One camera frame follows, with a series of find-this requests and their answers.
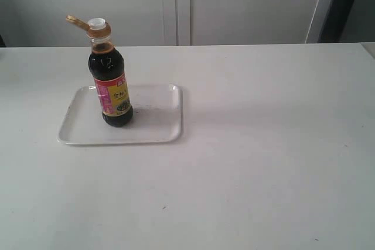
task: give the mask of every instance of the white wall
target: white wall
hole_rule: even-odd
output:
[[[375,42],[375,2],[355,0],[341,42]]]
[[[175,0],[2,0],[0,33],[7,46],[88,46],[85,33],[65,22],[106,18],[121,46],[173,44]]]
[[[192,0],[192,43],[304,43],[318,0]]]

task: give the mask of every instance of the bottle label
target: bottle label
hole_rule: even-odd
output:
[[[130,109],[130,100],[125,73],[108,81],[94,79],[103,114],[117,117]]]

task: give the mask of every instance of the bottle neck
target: bottle neck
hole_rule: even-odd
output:
[[[92,38],[90,37],[91,51],[95,54],[106,54],[114,49],[111,35],[106,37]]]

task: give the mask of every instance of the bottle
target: bottle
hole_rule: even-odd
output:
[[[87,23],[72,16],[67,21],[86,30],[91,41],[88,68],[94,77],[105,122],[114,127],[128,123],[133,116],[124,72],[124,59],[111,41],[111,27],[101,18]]]

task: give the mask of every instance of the white table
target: white table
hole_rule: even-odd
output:
[[[360,44],[119,50],[129,84],[182,87],[176,142],[58,143],[90,49],[0,49],[1,249],[375,249]]]

